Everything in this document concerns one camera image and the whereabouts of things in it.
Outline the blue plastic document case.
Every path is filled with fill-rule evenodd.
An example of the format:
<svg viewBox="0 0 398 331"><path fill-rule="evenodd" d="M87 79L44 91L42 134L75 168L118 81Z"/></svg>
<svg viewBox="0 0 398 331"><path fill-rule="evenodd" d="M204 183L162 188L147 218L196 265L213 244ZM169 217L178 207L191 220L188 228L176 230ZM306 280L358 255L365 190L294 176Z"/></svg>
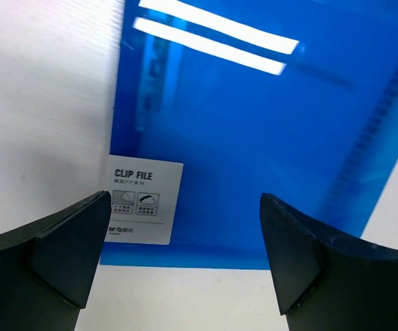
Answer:
<svg viewBox="0 0 398 331"><path fill-rule="evenodd" d="M398 160L398 1L127 1L100 262L268 268L271 193L360 236Z"/></svg>

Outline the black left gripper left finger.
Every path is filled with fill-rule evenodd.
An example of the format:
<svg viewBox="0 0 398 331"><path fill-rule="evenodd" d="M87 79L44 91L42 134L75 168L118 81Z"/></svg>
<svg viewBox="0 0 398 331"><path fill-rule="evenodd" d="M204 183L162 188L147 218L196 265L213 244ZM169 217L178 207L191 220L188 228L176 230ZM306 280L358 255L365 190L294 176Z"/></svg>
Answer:
<svg viewBox="0 0 398 331"><path fill-rule="evenodd" d="M0 330L75 329L110 214L110 193L99 191L0 234Z"/></svg>

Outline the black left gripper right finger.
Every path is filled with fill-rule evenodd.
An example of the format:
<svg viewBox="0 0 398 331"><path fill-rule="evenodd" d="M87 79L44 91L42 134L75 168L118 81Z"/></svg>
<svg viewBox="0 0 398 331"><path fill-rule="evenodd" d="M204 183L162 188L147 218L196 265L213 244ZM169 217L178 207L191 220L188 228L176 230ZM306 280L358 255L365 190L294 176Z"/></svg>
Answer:
<svg viewBox="0 0 398 331"><path fill-rule="evenodd" d="M398 250L262 194L260 223L290 330L398 330Z"/></svg>

